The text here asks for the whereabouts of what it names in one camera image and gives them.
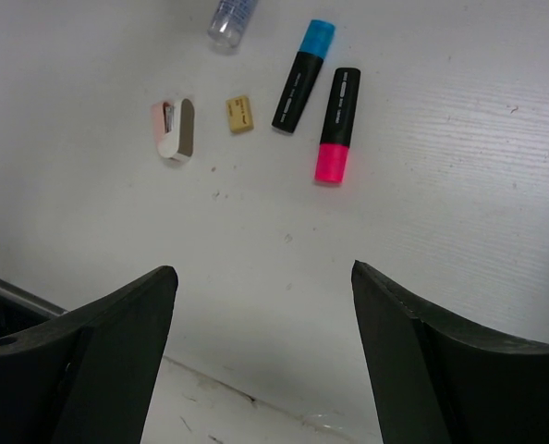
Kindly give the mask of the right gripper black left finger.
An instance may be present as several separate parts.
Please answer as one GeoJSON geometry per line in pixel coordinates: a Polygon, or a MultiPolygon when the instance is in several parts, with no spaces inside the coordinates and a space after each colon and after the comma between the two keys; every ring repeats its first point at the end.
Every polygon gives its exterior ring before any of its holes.
{"type": "Polygon", "coordinates": [[[138,443],[170,330],[177,272],[0,339],[0,443],[138,443]]]}

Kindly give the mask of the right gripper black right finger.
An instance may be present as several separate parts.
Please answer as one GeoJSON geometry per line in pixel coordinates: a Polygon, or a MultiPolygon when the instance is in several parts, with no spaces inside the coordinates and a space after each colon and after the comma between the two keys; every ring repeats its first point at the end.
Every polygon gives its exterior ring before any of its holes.
{"type": "Polygon", "coordinates": [[[386,443],[549,443],[549,344],[470,321],[356,262],[356,317],[386,443]]]}

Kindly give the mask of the pink capped black highlighter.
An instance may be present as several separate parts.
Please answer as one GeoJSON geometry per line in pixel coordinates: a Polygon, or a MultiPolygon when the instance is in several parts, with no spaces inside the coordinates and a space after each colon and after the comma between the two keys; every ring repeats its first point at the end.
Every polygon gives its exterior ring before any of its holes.
{"type": "Polygon", "coordinates": [[[359,98],[360,77],[358,68],[338,68],[335,71],[314,172],[316,182],[338,185],[343,181],[359,98]]]}

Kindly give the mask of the clear spray bottle blue cap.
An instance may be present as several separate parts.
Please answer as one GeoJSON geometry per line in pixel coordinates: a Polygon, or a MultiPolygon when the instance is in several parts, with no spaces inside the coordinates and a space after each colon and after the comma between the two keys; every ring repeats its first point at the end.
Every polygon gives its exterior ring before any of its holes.
{"type": "Polygon", "coordinates": [[[226,49],[237,49],[257,4],[258,0],[220,0],[208,28],[212,41],[226,49]]]}

